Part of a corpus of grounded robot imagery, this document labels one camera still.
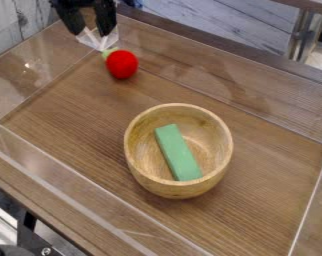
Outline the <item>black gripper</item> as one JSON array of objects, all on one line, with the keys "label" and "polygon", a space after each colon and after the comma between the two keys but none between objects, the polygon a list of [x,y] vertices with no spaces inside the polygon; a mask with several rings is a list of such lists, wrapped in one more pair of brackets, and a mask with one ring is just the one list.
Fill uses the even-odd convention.
[{"label": "black gripper", "polygon": [[78,36],[84,28],[86,21],[80,8],[94,7],[96,13],[96,26],[100,36],[108,36],[118,25],[115,0],[50,0],[59,17],[70,32]]}]

